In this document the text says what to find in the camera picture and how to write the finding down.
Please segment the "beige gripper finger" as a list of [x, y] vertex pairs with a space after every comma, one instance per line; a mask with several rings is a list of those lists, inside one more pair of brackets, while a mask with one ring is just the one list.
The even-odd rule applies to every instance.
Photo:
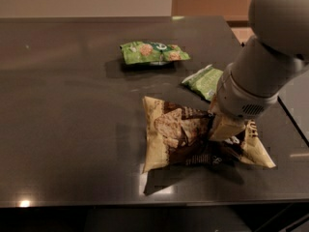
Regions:
[[210, 129], [210, 141], [224, 141], [245, 129], [243, 119], [234, 119], [225, 114], [216, 114]]
[[220, 111], [218, 103], [212, 102], [210, 105], [209, 113], [211, 114], [217, 114]]

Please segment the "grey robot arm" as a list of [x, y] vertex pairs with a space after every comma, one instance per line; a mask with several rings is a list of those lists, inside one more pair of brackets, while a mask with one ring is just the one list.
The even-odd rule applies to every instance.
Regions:
[[251, 0], [248, 22], [254, 35], [220, 76], [211, 101], [212, 141], [240, 133], [308, 68], [309, 0]]

